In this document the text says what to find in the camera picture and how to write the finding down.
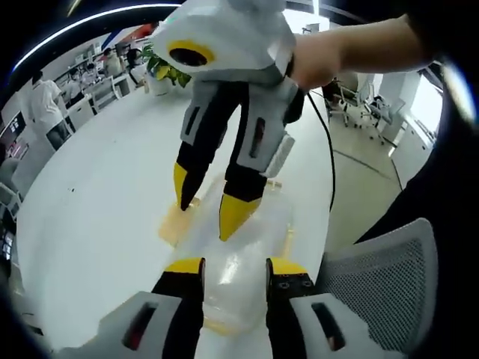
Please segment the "person's right hand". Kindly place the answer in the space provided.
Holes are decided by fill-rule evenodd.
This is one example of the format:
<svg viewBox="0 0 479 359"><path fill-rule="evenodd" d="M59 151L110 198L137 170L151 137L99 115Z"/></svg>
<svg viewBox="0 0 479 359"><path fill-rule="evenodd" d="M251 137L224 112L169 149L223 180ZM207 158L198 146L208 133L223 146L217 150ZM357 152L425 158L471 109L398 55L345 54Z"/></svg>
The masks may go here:
<svg viewBox="0 0 479 359"><path fill-rule="evenodd" d="M296 37L290 77L302 90L329 84L343 69L343 36L324 31Z"/></svg>

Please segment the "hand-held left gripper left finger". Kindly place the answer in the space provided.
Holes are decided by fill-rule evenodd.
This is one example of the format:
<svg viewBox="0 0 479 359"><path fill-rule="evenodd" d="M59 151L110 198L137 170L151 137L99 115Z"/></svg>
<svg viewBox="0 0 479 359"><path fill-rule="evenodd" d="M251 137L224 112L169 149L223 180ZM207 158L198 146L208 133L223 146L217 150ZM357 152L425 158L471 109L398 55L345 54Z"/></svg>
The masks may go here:
<svg viewBox="0 0 479 359"><path fill-rule="evenodd" d="M97 334L60 358L193 358L204 323L202 257L167 266L150 292L138 292L104 316Z"/></svg>

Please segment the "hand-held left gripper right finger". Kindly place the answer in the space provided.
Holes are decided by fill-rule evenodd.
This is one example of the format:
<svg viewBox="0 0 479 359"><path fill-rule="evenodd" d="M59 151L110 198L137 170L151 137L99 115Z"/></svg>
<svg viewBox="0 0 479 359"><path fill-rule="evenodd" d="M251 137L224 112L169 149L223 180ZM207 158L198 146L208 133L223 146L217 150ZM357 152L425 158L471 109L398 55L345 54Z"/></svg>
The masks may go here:
<svg viewBox="0 0 479 359"><path fill-rule="evenodd" d="M318 294L299 264L266 260L266 326L274 358L374 358L364 321L331 294Z"/></svg>

